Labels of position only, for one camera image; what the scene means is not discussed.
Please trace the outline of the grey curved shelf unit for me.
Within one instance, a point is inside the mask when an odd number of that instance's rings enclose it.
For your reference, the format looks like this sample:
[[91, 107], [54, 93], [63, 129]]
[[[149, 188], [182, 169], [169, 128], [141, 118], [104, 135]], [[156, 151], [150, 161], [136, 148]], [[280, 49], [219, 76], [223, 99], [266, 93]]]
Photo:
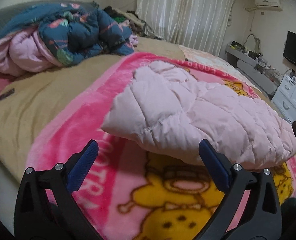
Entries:
[[227, 62], [234, 66], [241, 74], [247, 77], [255, 86], [262, 91], [269, 99], [272, 99], [278, 86], [267, 76], [255, 68], [256, 60], [226, 45]]

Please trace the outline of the peach kitty blanket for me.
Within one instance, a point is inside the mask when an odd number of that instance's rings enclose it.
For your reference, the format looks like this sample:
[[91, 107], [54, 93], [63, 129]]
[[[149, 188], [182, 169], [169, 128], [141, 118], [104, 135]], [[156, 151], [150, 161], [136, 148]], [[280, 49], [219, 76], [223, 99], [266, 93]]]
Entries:
[[183, 45], [178, 45], [178, 48], [183, 51], [184, 57], [187, 61], [190, 62], [197, 62], [199, 64], [202, 64], [204, 66], [208, 66], [214, 69], [221, 70], [225, 73], [228, 73], [229, 75], [235, 77], [236, 79], [246, 83], [247, 85], [256, 88], [259, 90], [259, 88], [252, 83], [247, 77], [245, 77], [241, 72], [239, 72], [235, 67], [233, 67], [231, 64], [229, 64], [227, 61], [220, 57], [216, 57], [212, 54], [209, 54], [205, 51], [200, 51], [196, 49], [191, 49], [188, 47], [185, 47]]

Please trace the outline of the pink quilted jacket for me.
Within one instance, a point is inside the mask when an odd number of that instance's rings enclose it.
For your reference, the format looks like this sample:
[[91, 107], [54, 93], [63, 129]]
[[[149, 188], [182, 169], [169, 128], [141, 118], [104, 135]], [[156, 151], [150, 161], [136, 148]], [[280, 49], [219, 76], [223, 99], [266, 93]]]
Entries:
[[249, 170], [281, 165], [296, 154], [291, 124], [265, 101], [164, 61], [134, 71], [102, 129], [191, 165], [202, 163], [198, 145], [204, 139]]

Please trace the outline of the white striped curtain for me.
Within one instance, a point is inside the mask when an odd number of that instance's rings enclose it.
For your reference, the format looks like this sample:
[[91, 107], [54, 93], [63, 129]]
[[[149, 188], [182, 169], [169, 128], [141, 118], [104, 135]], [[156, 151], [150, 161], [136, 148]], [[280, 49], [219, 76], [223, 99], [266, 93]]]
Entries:
[[137, 0], [136, 13], [167, 42], [219, 56], [235, 0]]

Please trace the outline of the blue floral comforter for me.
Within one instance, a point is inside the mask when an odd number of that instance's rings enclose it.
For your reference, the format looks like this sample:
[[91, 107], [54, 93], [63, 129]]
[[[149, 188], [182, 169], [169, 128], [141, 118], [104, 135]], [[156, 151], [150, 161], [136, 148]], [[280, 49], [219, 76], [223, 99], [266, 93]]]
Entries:
[[100, 54], [129, 55], [132, 29], [99, 8], [43, 3], [14, 16], [0, 31], [0, 72], [11, 76], [71, 67]]

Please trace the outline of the tan bed sheet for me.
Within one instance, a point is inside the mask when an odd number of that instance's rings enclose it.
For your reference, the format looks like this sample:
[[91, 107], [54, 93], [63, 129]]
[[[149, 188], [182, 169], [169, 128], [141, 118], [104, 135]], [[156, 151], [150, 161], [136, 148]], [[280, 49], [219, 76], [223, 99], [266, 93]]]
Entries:
[[[152, 152], [105, 132], [102, 124], [134, 71], [154, 61], [173, 64], [198, 80], [224, 83], [238, 94], [262, 99], [253, 87], [228, 73], [187, 61], [178, 46], [142, 38], [133, 55], [101, 55], [72, 68], [27, 76], [10, 84], [5, 89], [9, 96], [0, 101], [0, 160], [21, 179], [26, 167], [48, 169], [94, 139], [100, 150], [98, 170], [142, 170], [146, 154]], [[152, 155], [157, 160], [185, 163], [169, 155]]]

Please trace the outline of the white air conditioner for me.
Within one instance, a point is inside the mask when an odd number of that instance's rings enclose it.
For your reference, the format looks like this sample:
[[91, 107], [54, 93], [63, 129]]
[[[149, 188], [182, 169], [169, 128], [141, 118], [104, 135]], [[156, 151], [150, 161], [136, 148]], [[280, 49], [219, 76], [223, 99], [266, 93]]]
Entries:
[[259, 9], [268, 9], [275, 11], [283, 10], [282, 0], [255, 0], [255, 5]]

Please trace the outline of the white drawer cabinet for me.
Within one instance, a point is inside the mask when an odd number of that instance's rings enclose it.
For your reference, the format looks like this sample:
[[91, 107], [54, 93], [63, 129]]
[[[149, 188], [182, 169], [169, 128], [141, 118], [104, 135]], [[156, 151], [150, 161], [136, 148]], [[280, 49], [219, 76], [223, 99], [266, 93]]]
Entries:
[[289, 123], [296, 121], [296, 81], [285, 74], [271, 102]]

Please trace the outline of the pile of folded clothes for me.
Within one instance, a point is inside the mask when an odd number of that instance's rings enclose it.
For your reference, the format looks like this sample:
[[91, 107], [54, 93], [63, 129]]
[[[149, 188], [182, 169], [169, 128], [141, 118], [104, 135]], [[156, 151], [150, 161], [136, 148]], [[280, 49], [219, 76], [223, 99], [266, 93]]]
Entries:
[[132, 29], [134, 35], [155, 40], [164, 40], [161, 36], [156, 35], [153, 29], [138, 17], [135, 11], [124, 12], [111, 6], [105, 7], [103, 10], [118, 24]]

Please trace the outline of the grey headboard cushion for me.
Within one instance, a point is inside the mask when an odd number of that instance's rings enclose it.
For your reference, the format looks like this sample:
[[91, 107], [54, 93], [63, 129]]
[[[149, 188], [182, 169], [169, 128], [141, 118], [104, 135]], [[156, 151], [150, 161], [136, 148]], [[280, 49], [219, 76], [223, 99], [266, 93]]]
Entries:
[[29, 7], [32, 7], [38, 4], [44, 4], [44, 3], [76, 3], [76, 4], [80, 4], [86, 10], [95, 9], [100, 6], [95, 1], [80, 2], [80, 1], [70, 1], [70, 0], [43, 0], [43, 1], [31, 1], [31, 2], [19, 3], [19, 4], [11, 5], [11, 6], [0, 9], [0, 31], [17, 14], [28, 9]]

